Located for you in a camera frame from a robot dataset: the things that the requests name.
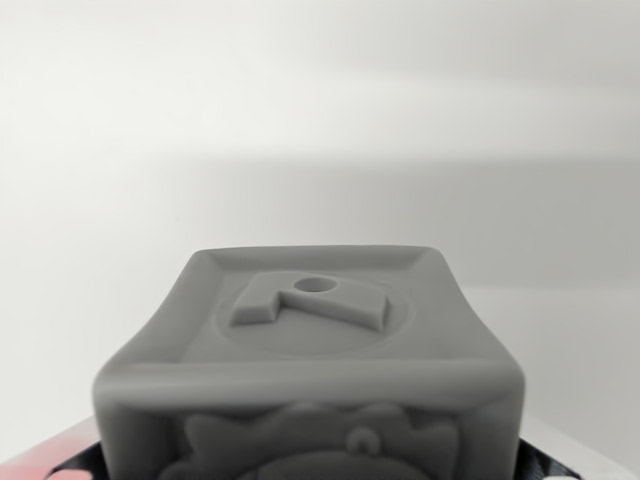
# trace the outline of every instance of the pink object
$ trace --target pink object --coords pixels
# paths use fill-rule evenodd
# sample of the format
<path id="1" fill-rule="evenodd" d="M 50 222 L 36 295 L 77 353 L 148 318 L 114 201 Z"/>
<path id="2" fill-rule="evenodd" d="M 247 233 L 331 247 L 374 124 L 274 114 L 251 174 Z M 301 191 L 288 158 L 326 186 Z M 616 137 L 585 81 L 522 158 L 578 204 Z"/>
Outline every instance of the pink object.
<path id="1" fill-rule="evenodd" d="M 88 418 L 0 465 L 0 480 L 91 480 L 91 474 L 83 470 L 47 475 L 98 440 L 95 420 Z"/>

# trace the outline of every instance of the gray resin print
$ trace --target gray resin print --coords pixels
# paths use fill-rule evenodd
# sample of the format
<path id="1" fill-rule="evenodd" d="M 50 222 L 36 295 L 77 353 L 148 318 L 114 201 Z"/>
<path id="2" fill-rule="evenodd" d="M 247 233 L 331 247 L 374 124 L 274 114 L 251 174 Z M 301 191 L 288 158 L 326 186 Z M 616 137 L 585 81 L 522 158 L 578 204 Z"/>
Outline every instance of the gray resin print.
<path id="1" fill-rule="evenodd" d="M 442 255 L 193 255 L 102 369 L 112 480 L 508 480 L 522 371 Z"/>

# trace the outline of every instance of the gray 3d printed cube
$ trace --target gray 3d printed cube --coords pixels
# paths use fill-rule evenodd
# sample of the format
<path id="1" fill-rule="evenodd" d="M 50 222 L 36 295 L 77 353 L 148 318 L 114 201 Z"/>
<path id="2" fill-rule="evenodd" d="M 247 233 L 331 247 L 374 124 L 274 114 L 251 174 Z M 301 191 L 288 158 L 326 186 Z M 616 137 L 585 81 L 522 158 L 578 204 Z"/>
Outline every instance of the gray 3d printed cube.
<path id="1" fill-rule="evenodd" d="M 507 480 L 522 371 L 440 253 L 196 253 L 102 369 L 112 480 Z"/>

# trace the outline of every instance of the white wall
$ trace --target white wall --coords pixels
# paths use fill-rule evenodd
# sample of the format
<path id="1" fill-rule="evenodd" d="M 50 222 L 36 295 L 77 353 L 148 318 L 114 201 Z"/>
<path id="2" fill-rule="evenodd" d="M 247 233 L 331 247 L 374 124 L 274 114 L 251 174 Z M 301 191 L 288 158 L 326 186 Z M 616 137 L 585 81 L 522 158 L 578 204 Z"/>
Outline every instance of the white wall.
<path id="1" fill-rule="evenodd" d="M 0 0 L 0 459 L 195 250 L 440 248 L 528 408 L 640 473 L 640 7 Z"/>

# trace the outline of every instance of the circular recess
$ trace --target circular recess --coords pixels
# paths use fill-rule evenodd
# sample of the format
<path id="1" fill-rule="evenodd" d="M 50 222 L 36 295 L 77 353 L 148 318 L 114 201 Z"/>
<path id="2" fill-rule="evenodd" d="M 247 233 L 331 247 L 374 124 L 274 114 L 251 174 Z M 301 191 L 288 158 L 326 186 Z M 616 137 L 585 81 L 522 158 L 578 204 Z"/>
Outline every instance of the circular recess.
<path id="1" fill-rule="evenodd" d="M 338 282 L 331 278 L 310 277 L 298 280 L 294 287 L 302 292 L 320 293 L 336 288 Z"/>

